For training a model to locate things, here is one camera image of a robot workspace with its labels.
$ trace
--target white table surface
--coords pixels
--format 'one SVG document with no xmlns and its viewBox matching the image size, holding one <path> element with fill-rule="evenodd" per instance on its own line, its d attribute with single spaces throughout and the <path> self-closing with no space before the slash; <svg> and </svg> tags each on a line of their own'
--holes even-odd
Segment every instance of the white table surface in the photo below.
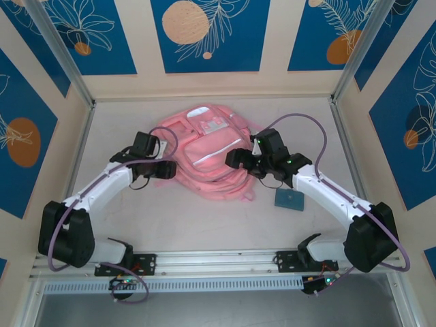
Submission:
<svg viewBox="0 0 436 327">
<path fill-rule="evenodd" d="M 355 192 L 326 98 L 213 97 L 98 103 L 74 191 L 95 178 L 116 152 L 131 145 L 137 131 L 149 131 L 163 118 L 207 102 L 227 105 L 262 126 L 291 112 L 314 116 L 328 134 L 320 170 Z M 322 147 L 322 134 L 315 124 L 298 117 L 276 128 L 291 153 L 301 152 L 315 161 Z M 205 200 L 176 182 L 155 187 L 155 181 L 141 191 L 124 189 L 106 207 L 102 221 L 94 224 L 94 234 L 129 242 L 135 251 L 293 248 L 316 232 L 345 234 L 339 222 L 310 198 L 305 198 L 303 212 L 277 208 L 275 190 L 258 182 L 256 200 L 247 203 Z M 271 178 L 264 182 L 278 183 Z"/>
</svg>

